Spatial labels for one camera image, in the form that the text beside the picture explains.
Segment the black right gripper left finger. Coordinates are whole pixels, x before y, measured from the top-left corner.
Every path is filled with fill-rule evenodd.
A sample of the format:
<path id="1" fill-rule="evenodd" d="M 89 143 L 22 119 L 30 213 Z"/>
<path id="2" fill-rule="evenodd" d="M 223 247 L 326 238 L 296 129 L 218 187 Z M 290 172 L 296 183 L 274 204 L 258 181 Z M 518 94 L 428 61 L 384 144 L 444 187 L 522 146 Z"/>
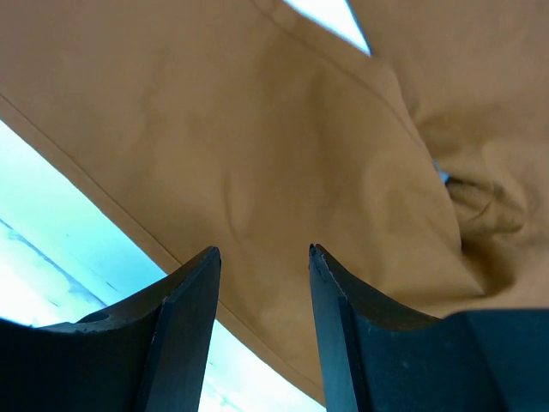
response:
<path id="1" fill-rule="evenodd" d="M 220 288 L 209 247 L 74 323 L 1 323 L 4 411 L 195 411 Z"/>

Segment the brown trousers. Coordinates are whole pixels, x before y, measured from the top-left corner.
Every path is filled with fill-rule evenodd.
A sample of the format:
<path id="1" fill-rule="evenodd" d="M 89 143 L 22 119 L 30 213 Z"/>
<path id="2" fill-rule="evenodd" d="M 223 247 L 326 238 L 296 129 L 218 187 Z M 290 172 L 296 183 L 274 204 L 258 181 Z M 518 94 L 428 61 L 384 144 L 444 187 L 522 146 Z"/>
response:
<path id="1" fill-rule="evenodd" d="M 548 4 L 4 1 L 1 115 L 160 266 L 222 259 L 221 323 L 324 399 L 323 245 L 434 316 L 548 303 Z"/>

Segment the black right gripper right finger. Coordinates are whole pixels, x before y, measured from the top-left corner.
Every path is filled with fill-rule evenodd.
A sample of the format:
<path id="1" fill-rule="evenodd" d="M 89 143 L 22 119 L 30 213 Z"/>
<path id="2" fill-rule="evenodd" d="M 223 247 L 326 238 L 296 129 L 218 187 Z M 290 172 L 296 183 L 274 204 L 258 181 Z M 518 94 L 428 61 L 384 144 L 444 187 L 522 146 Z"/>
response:
<path id="1" fill-rule="evenodd" d="M 311 299 L 329 411 L 545 411 L 548 312 L 434 318 L 309 250 Z"/>

